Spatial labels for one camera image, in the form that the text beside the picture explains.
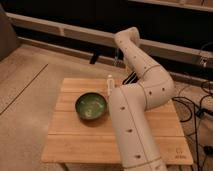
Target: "wall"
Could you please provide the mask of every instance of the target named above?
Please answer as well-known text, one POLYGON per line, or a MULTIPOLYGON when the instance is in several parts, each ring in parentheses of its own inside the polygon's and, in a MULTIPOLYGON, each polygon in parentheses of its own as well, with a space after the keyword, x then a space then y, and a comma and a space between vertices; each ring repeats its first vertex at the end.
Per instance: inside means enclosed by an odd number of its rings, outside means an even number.
POLYGON ((18 46, 19 42, 0 4, 0 60, 7 57, 18 46))

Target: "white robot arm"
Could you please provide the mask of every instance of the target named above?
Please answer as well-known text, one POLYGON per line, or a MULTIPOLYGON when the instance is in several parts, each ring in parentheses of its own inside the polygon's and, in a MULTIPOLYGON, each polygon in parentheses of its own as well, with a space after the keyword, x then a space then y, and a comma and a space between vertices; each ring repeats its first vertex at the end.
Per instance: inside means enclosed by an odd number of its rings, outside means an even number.
POLYGON ((139 80, 113 89, 109 111, 125 171, 166 171, 144 111, 171 99, 173 80, 139 46, 137 28, 118 32, 115 41, 139 80))

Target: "floor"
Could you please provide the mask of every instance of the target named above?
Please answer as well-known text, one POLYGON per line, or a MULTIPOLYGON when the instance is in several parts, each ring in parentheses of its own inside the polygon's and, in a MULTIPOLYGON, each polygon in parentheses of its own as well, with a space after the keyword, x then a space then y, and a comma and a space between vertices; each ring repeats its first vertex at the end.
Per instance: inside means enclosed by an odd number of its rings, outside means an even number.
MULTIPOLYGON (((65 77, 125 78, 125 70, 23 44, 0 63, 0 171, 61 171, 57 164, 40 161, 48 124, 51 121, 60 84, 65 77)), ((199 87, 175 83, 175 94, 198 101, 204 95, 199 87)), ((212 99, 204 104, 213 110, 212 99)), ((186 110, 179 104, 180 117, 186 110)), ((213 146, 213 119, 204 117, 199 127, 201 145, 213 146)), ((188 134, 193 120, 183 124, 188 134)), ((189 138, 194 154, 193 136, 189 138)), ((200 149, 201 162, 203 152, 200 149)), ((204 171, 211 171, 213 159, 207 158, 204 171)), ((120 166, 68 165, 72 171, 118 171, 120 166)))

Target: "wooden table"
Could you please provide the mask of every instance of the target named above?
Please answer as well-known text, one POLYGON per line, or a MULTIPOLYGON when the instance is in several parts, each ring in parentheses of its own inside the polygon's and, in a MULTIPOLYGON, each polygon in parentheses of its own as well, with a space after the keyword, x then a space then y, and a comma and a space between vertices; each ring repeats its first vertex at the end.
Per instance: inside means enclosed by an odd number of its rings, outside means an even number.
MULTIPOLYGON (((121 163, 108 112, 85 122, 75 112, 75 101, 85 92, 107 99, 105 79, 65 78, 42 154, 46 163, 121 163)), ((192 165, 193 159, 173 103, 146 112, 163 160, 167 165, 192 165)))

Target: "green bowl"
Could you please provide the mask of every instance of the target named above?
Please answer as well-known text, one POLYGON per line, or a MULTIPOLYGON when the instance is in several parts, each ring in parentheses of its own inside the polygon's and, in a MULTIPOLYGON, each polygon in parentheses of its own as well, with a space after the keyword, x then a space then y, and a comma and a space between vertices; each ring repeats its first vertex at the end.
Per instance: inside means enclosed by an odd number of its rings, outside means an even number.
POLYGON ((105 98, 98 93, 85 93, 80 96, 76 103, 75 109, 78 116, 82 119, 93 120, 102 116, 107 108, 105 98))

